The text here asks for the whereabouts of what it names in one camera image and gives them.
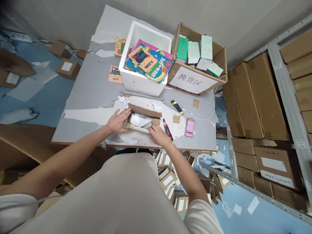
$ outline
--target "gray wall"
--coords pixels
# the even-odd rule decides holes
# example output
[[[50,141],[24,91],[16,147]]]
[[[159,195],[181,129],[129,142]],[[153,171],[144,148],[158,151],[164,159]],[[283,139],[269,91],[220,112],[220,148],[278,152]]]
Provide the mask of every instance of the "gray wall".
[[[175,34],[183,22],[227,48],[228,66],[245,59],[312,12],[311,0],[11,0],[47,40],[86,50],[105,4]]]

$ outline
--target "hand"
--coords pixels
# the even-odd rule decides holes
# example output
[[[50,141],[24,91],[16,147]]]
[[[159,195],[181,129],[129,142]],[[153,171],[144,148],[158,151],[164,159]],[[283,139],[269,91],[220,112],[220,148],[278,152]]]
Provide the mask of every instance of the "hand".
[[[151,127],[148,128],[148,131],[152,135],[151,139],[156,145],[165,148],[172,143],[170,138],[167,136],[165,131],[160,126],[152,125]]]
[[[105,125],[111,133],[129,132],[130,129],[124,129],[124,122],[131,114],[131,109],[124,109],[118,114],[120,109],[117,109],[115,113],[110,117],[107,124]]]

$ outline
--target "white t-shirt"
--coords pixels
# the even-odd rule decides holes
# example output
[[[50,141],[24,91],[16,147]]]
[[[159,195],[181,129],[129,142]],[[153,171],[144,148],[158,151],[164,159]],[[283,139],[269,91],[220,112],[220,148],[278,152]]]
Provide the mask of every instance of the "white t-shirt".
[[[5,195],[0,197],[0,207],[34,200],[29,195]],[[189,204],[182,221],[160,186],[156,160],[148,153],[115,155],[50,209],[32,218],[36,209],[0,212],[0,233],[27,220],[13,233],[223,233],[212,207],[202,200]]]

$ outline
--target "white box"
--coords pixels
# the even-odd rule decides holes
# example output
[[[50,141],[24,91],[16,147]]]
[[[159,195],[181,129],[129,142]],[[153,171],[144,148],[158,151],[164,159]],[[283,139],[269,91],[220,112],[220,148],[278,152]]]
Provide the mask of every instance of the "white box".
[[[134,47],[137,44],[139,39],[168,53],[171,52],[172,39],[143,24],[132,21],[127,41],[124,46],[124,53],[119,63],[119,71],[123,78],[125,89],[158,97],[167,84],[169,72],[162,83],[158,84],[144,75],[125,69],[124,63],[128,58],[128,51],[131,47]]]

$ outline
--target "yellow box cutter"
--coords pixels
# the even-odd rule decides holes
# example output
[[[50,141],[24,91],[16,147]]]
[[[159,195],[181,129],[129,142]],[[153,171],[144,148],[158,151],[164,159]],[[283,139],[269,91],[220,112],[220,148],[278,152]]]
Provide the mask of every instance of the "yellow box cutter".
[[[172,101],[171,101],[171,104],[176,108],[176,110],[177,110],[181,115],[183,115],[183,110],[181,109],[181,107],[179,106],[179,104],[177,104],[176,101],[172,100]]]

